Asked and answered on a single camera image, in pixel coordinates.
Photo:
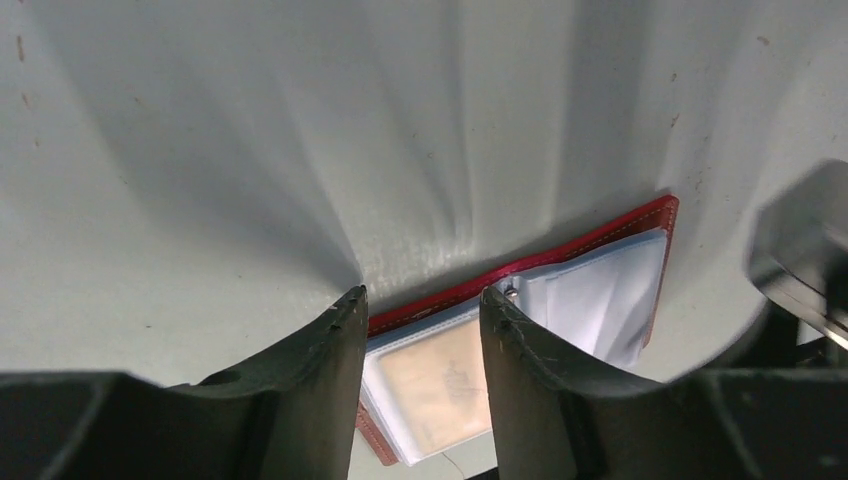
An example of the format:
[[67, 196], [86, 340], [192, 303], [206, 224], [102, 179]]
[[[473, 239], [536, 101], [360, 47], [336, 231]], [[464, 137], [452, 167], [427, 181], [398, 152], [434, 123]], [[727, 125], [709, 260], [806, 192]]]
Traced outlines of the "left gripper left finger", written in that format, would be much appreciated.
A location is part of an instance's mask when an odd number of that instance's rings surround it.
[[350, 289], [315, 320], [198, 384], [118, 371], [1, 376], [5, 479], [343, 479], [368, 327]]

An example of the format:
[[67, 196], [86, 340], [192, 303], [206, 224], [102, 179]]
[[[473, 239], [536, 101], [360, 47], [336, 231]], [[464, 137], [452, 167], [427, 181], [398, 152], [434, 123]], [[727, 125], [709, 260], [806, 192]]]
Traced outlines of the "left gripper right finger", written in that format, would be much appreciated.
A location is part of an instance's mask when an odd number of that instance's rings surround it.
[[847, 370], [766, 307], [705, 366], [661, 383], [531, 321], [500, 291], [480, 335], [502, 479], [843, 479]]

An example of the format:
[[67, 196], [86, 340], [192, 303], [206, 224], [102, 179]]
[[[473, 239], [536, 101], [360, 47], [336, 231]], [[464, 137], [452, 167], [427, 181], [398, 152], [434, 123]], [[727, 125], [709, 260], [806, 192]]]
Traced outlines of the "red leather card holder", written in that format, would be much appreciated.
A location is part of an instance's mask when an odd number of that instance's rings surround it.
[[650, 339], [679, 201], [664, 195], [550, 250], [450, 287], [369, 322], [356, 426], [380, 462], [412, 466], [403, 454], [397, 405], [377, 356], [454, 323], [479, 319], [494, 288], [532, 321], [615, 366], [632, 365]]

